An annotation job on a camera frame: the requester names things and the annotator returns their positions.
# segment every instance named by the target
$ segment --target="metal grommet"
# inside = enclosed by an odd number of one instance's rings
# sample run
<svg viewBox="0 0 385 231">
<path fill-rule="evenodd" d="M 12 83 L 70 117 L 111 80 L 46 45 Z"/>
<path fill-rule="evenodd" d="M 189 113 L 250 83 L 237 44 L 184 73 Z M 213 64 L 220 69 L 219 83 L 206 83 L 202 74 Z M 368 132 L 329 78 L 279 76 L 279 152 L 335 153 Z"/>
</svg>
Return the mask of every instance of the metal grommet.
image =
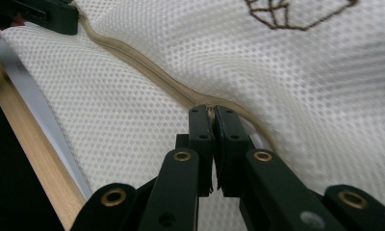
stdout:
<svg viewBox="0 0 385 231">
<path fill-rule="evenodd" d="M 173 157 L 176 161 L 188 161 L 192 157 L 192 154 L 181 151 L 175 153 Z"/>
<path fill-rule="evenodd" d="M 100 202 L 106 207 L 113 207 L 126 199 L 126 192 L 121 188 L 111 189 L 105 192 L 100 198 Z"/>
<path fill-rule="evenodd" d="M 367 200 L 363 196 L 350 191 L 339 192 L 340 199 L 345 202 L 346 205 L 356 209 L 364 209 L 367 207 Z"/>
<path fill-rule="evenodd" d="M 262 162 L 268 162 L 272 159 L 271 155 L 268 152 L 255 152 L 253 157 Z"/>
</svg>

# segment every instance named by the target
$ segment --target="black surface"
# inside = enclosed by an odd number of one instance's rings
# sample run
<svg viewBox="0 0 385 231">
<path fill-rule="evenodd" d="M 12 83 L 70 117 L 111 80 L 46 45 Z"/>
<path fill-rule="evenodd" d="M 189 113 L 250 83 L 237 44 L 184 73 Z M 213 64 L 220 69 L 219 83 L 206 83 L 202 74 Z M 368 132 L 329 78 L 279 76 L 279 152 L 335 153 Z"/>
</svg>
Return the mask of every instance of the black surface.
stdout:
<svg viewBox="0 0 385 231">
<path fill-rule="evenodd" d="M 0 230 L 64 230 L 1 108 Z"/>
</svg>

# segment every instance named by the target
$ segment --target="embroidered pattern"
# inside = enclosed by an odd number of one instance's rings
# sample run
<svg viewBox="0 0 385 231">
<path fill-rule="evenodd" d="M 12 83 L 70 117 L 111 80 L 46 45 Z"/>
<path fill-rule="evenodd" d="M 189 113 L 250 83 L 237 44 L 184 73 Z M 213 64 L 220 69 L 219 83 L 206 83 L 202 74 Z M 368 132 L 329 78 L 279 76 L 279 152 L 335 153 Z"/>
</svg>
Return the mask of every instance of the embroidered pattern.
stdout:
<svg viewBox="0 0 385 231">
<path fill-rule="evenodd" d="M 249 14 L 272 30 L 307 31 L 358 0 L 245 0 Z"/>
</svg>

